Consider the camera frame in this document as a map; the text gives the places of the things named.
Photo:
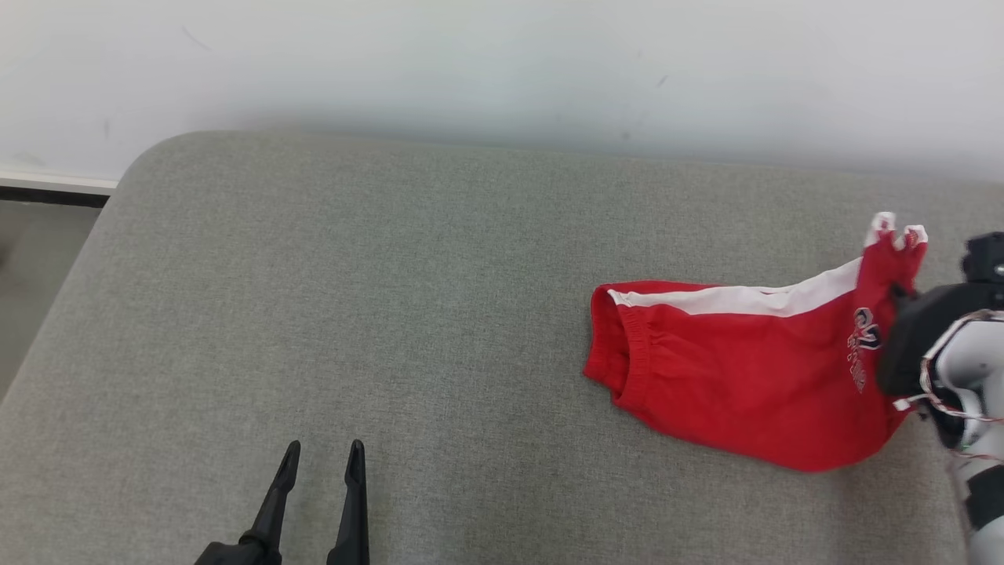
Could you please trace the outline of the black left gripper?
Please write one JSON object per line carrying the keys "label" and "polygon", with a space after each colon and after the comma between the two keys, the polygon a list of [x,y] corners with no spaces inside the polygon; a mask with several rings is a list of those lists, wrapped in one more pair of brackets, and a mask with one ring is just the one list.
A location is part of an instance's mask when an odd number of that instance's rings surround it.
{"label": "black left gripper", "polygon": [[[243,534],[243,542],[233,545],[211,542],[195,565],[282,564],[282,555],[274,547],[281,544],[287,497],[296,483],[300,452],[300,441],[288,444],[256,518]],[[347,493],[336,544],[329,551],[329,565],[369,564],[366,457],[365,444],[360,439],[352,441],[344,485]]]}

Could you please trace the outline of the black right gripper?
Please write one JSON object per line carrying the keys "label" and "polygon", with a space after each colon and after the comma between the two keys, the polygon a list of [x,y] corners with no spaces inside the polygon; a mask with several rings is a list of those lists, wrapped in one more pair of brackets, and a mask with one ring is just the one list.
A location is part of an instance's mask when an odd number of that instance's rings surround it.
{"label": "black right gripper", "polygon": [[921,393],[919,364],[951,324],[972,312],[1002,310],[1001,283],[961,282],[924,293],[893,292],[894,319],[882,345],[876,383],[889,397]]}

